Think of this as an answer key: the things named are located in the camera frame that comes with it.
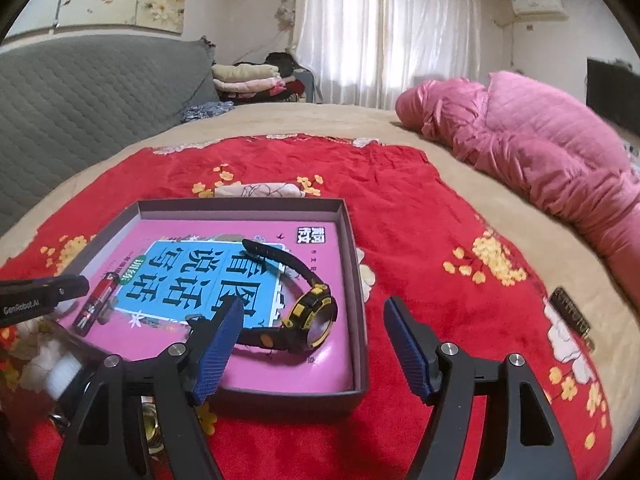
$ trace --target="watch face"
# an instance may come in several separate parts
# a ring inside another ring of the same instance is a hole
[[[334,319],[334,303],[322,306],[311,320],[309,332],[306,336],[306,343],[314,348],[325,340]]]

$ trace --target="white curtain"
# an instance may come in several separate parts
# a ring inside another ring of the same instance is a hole
[[[426,78],[478,78],[480,0],[296,0],[296,60],[325,103],[393,109]]]

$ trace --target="pink comforter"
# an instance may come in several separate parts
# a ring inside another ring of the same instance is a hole
[[[615,131],[564,92],[511,72],[404,92],[406,126],[568,222],[640,308],[640,182]]]

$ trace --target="wall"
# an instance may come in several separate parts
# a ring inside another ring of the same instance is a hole
[[[0,52],[48,40],[60,36],[82,36],[86,34],[141,34],[144,36],[158,36],[161,38],[182,38],[184,40],[197,40],[206,36],[209,41],[220,44],[225,39],[225,22],[227,0],[185,0],[184,4],[184,30],[181,36],[167,32],[151,32],[135,27],[74,27],[70,29],[59,28],[57,31],[49,30],[26,34],[15,40],[9,39],[0,45]]]
[[[226,37],[218,43],[217,60],[232,64],[262,62],[270,52],[282,52],[289,46],[289,32],[279,29],[275,17],[281,0],[228,0]]]
[[[602,0],[562,0],[566,22],[513,25],[513,58],[525,75],[586,100],[587,58],[631,62],[640,73],[640,58]]]
[[[480,0],[480,75],[478,81],[489,83],[489,74],[508,68],[505,59],[504,37],[507,30],[498,27],[494,20],[501,22],[507,0]]]

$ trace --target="black tv screen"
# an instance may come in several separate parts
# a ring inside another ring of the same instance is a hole
[[[640,136],[640,76],[597,59],[587,60],[587,106]]]

